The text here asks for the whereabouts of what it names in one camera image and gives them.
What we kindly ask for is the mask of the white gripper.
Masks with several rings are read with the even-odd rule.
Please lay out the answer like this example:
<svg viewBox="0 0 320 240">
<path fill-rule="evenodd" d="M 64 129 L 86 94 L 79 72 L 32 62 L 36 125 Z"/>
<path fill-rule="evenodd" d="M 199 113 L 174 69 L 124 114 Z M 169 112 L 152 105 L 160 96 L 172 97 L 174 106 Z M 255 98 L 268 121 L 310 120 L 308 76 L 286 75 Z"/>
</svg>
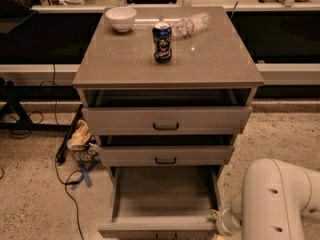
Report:
<svg viewBox="0 0 320 240">
<path fill-rule="evenodd" d="M 231 210 L 211 209 L 210 214 L 214 221 L 220 235 L 233 236 L 242 230 L 242 214 L 235 214 Z"/>
</svg>

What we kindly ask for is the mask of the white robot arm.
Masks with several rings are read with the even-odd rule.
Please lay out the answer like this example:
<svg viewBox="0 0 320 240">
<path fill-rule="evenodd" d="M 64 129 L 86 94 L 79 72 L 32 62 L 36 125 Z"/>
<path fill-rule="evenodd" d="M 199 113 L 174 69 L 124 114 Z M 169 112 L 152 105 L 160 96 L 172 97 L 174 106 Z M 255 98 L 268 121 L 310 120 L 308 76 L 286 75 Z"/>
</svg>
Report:
<svg viewBox="0 0 320 240">
<path fill-rule="evenodd" d="M 217 240 L 305 240 L 303 223 L 320 222 L 320 173 L 276 159 L 254 161 L 242 194 L 211 212 Z"/>
</svg>

